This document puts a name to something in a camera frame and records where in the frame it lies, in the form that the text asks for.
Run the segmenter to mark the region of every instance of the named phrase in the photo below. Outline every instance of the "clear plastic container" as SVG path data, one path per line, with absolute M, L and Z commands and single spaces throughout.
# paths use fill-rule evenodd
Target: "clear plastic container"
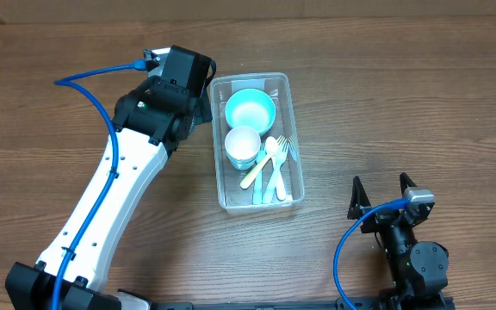
M 248 189 L 240 188 L 240 181 L 250 171 L 233 168 L 225 151 L 225 137 L 231 128 L 225 119 L 225 106 L 232 94 L 239 90 L 257 89 L 264 91 L 273 99 L 276 106 L 276 118 L 273 127 L 262 137 L 262 142 L 269 136 L 278 138 L 283 135 L 291 144 L 287 161 L 281 168 L 282 179 L 287 193 L 284 201 L 276 195 L 267 204 L 253 204 L 252 184 Z M 230 77 L 215 78 L 210 84 L 212 103 L 212 127 L 214 131 L 215 175 L 220 205 L 229 213 L 246 213 L 278 208 L 291 208 L 300 202 L 304 195 L 301 161 L 298 147 L 298 135 L 294 120 L 294 109 L 288 78 L 282 73 L 253 73 Z M 273 172 L 269 161 L 263 168 L 263 192 Z

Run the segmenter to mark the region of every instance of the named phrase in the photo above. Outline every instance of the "turquoise bowl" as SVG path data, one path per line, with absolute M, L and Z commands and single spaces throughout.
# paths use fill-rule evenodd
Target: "turquoise bowl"
M 261 90 L 239 90 L 229 98 L 225 106 L 225 119 L 230 128 L 252 127 L 260 136 L 271 129 L 275 117 L 273 99 Z

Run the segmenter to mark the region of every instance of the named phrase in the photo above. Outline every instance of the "blue cable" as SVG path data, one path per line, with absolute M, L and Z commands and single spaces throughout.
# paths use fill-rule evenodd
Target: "blue cable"
M 73 83 L 72 81 L 80 78 L 94 76 L 97 74 L 102 74 L 112 71 L 120 71 L 120 70 L 130 70 L 130 69 L 135 69 L 139 71 L 145 70 L 146 66 L 144 60 L 142 59 L 136 60 L 135 62 L 129 65 L 116 65 L 108 68 L 80 73 L 77 75 L 73 75 L 71 77 L 65 77 L 63 79 L 55 81 L 55 85 L 72 87 L 74 90 L 77 90 L 82 94 L 84 94 L 84 96 L 87 99 L 89 99 L 91 103 L 93 103 L 95 108 L 101 114 L 102 118 L 104 119 L 104 123 L 107 125 L 108 133 L 110 134 L 110 141 L 112 143 L 112 168 L 110 169 L 107 182 L 104 184 L 101 194 L 99 194 L 99 196 L 97 197 L 95 203 L 93 204 L 93 207 L 91 208 L 90 212 L 87 214 L 84 223 L 80 226 L 79 230 L 77 231 L 74 240 L 72 240 L 70 247 L 66 251 L 65 257 L 63 258 L 62 263 L 60 264 L 59 272 L 57 273 L 57 277 L 55 279 L 55 285 L 53 287 L 53 299 L 51 302 L 52 310 L 59 310 L 60 290 L 62 288 L 62 282 L 65 277 L 66 267 L 68 267 L 68 263 L 70 262 L 72 256 L 74 255 L 74 251 L 78 247 L 79 241 L 84 236 L 85 231 L 87 231 L 87 227 L 89 227 L 91 221 L 95 217 L 96 211 L 99 209 L 99 207 L 101 207 L 102 201 L 104 201 L 104 198 L 109 192 L 110 187 L 112 186 L 112 182 L 115 180 L 118 171 L 118 156 L 119 156 L 118 137 L 116 136 L 114 124 L 112 123 L 109 114 L 106 112 L 102 104 L 93 95 L 91 95 L 91 93 L 89 93 L 89 91 L 87 91 L 84 87 L 80 86 L 79 84 Z
M 359 219 L 353 226 L 348 229 L 347 232 L 345 232 L 344 236 L 340 239 L 340 242 L 338 243 L 338 247 L 336 248 L 336 252 L 334 253 L 334 265 L 333 265 L 333 272 L 334 272 L 334 282 L 336 283 L 336 288 L 338 289 L 338 292 L 344 299 L 344 302 L 350 307 L 351 310 L 357 310 L 357 307 L 350 301 L 348 296 L 345 294 L 344 290 L 342 289 L 342 286 L 340 285 L 340 281 L 338 280 L 338 258 L 340 256 L 340 251 L 342 250 L 342 246 L 344 246 L 345 240 L 355 231 L 361 223 L 363 223 L 368 217 L 372 214 L 375 214 L 376 212 L 380 212 L 382 210 L 399 210 L 402 208 L 405 208 L 405 206 L 409 203 L 409 201 L 406 198 L 401 198 L 397 199 L 391 202 L 387 202 L 384 204 L 381 204 L 380 206 L 377 206 L 375 208 L 372 208 L 367 214 L 363 215 L 361 219 Z

